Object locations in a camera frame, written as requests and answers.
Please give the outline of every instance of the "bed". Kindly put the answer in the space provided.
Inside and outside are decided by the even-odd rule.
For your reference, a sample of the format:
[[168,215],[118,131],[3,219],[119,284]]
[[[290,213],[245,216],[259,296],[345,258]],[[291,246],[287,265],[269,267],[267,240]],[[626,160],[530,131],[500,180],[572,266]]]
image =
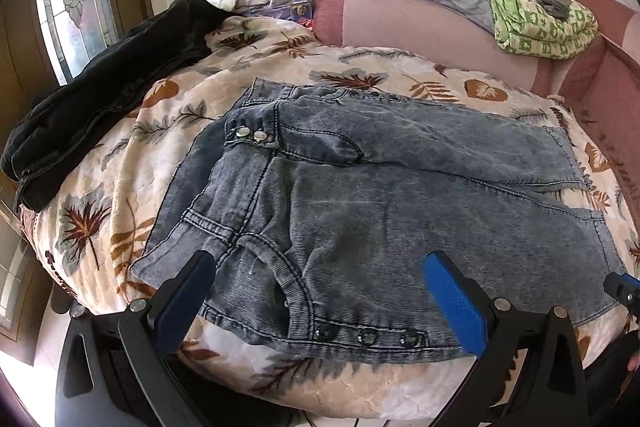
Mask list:
[[[143,253],[168,184],[195,137],[255,78],[380,90],[561,128],[593,187],[548,196],[602,212],[626,270],[635,273],[637,236],[625,195],[606,155],[561,97],[543,98],[410,50],[322,44],[309,29],[282,20],[232,17],[207,39],[209,57],[156,82],[142,106],[66,178],[46,210],[23,213],[49,274],[93,313],[120,311],[153,294],[130,276],[129,266]],[[621,331],[635,327],[621,307],[579,325],[575,334],[583,364],[593,362]],[[437,415],[473,362],[472,357],[413,365],[297,359],[245,344],[201,317],[180,356],[208,378],[291,407],[333,417],[407,420]]]

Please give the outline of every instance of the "green patterned cloth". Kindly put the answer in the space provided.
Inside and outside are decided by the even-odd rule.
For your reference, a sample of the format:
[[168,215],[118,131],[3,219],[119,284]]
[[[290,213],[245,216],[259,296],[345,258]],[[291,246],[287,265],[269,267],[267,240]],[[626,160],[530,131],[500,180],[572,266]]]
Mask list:
[[571,58],[583,52],[598,34],[593,13],[580,3],[569,6],[561,21],[536,0],[491,0],[495,40],[508,52],[545,58]]

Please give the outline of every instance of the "acid wash denim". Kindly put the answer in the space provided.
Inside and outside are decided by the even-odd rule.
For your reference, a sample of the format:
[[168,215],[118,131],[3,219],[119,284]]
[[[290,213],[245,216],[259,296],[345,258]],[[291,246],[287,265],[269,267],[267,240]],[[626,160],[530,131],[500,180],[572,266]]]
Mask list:
[[453,359],[464,351],[422,281],[433,250],[519,309],[560,304],[579,325],[614,305],[602,282],[623,267],[602,213],[542,194],[589,186],[556,128],[256,80],[194,142],[131,272],[158,287],[206,250],[201,313],[250,344]]

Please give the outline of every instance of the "metal button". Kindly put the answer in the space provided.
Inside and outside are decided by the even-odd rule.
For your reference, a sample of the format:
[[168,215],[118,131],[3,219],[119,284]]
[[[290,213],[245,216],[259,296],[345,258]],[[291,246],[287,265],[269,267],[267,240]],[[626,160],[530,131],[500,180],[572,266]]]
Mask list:
[[334,324],[320,324],[314,332],[316,340],[321,342],[332,341],[337,335],[338,326]]
[[251,134],[251,129],[249,129],[248,127],[238,127],[238,129],[236,129],[236,136],[238,136],[239,138],[244,138],[246,136],[249,136]]
[[373,346],[377,339],[378,334],[376,333],[376,330],[364,329],[360,330],[360,333],[358,333],[358,342],[363,346]]
[[268,137],[269,135],[265,133],[265,131],[254,132],[254,140],[256,140],[257,142],[264,142]]
[[420,339],[422,335],[414,330],[405,331],[400,337],[400,345],[405,347],[406,349],[411,349],[412,347],[420,344]]
[[132,312],[141,312],[143,309],[146,308],[146,301],[145,299],[135,299],[134,301],[131,302],[131,304],[129,305],[129,309]]

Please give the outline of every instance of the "metal screw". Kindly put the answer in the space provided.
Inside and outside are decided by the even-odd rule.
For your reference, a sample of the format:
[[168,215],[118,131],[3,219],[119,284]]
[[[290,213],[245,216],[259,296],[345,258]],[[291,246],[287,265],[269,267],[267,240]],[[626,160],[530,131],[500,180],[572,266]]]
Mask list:
[[554,307],[554,313],[556,315],[556,317],[558,317],[559,319],[564,319],[566,318],[566,310],[564,308],[562,308],[562,306],[555,306]]
[[82,304],[74,304],[73,306],[71,306],[71,316],[75,319],[79,319],[80,317],[82,317],[84,315],[84,312],[86,311],[86,308],[84,306],[82,306]]
[[145,299],[136,299],[129,305],[129,309],[132,312],[141,312],[145,308],[146,308]]
[[502,297],[498,297],[497,299],[495,299],[494,306],[501,312],[508,312],[511,309],[511,303],[507,299],[503,299]]

